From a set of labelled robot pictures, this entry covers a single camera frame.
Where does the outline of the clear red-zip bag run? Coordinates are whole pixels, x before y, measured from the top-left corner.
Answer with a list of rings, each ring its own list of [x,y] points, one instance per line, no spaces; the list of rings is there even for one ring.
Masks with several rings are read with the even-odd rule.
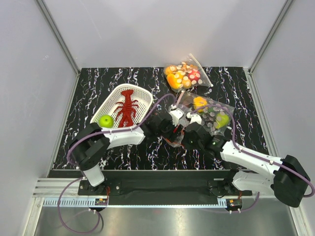
[[[189,125],[187,113],[190,109],[182,104],[177,107],[171,105],[168,109],[168,114],[171,116],[171,127],[166,134],[163,134],[163,139],[172,147],[177,148],[182,146],[184,138],[184,129]]]

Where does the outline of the red fake lobster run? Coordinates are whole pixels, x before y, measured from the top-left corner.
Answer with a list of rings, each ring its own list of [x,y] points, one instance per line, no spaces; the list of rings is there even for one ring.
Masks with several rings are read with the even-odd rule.
[[[130,127],[134,125],[133,118],[136,117],[136,108],[139,107],[138,100],[132,100],[131,96],[133,95],[134,90],[127,89],[121,92],[121,95],[125,98],[124,102],[117,102],[116,105],[118,107],[114,110],[114,112],[119,111],[116,115],[115,120],[117,120],[120,116],[120,122],[118,127]]]

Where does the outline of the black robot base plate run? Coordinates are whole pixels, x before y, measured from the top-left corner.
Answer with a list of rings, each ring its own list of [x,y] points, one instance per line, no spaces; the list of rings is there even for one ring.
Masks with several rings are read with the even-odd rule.
[[[251,196],[232,187],[235,174],[229,170],[176,171],[103,171],[105,181],[92,187],[87,180],[79,183],[81,196],[108,196],[110,205],[192,207],[210,205],[217,198]]]

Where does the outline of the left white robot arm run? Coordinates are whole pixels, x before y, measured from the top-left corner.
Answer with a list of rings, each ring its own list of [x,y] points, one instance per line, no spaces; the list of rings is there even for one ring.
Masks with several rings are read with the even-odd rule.
[[[89,189],[100,195],[106,190],[106,182],[99,162],[107,150],[125,145],[139,145],[146,139],[155,137],[173,142],[181,135],[182,130],[179,120],[170,114],[156,115],[137,125],[117,129],[102,129],[94,122],[72,141],[67,159],[73,161],[83,173],[84,179],[89,182]]]

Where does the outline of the green fake apple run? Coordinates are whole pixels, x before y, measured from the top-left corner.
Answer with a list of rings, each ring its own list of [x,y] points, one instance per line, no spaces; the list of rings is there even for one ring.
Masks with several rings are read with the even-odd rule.
[[[102,115],[99,118],[98,125],[100,127],[112,128],[114,126],[114,120],[110,115]]]

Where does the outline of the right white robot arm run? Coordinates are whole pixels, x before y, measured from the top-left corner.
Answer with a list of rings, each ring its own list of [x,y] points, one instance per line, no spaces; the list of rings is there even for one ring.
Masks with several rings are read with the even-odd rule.
[[[224,191],[229,195],[238,191],[274,194],[280,202],[290,207],[299,207],[306,196],[310,178],[294,156],[280,158],[253,151],[223,136],[212,136],[197,122],[184,129],[182,145],[249,170],[248,173],[233,171],[232,176],[223,183]]]

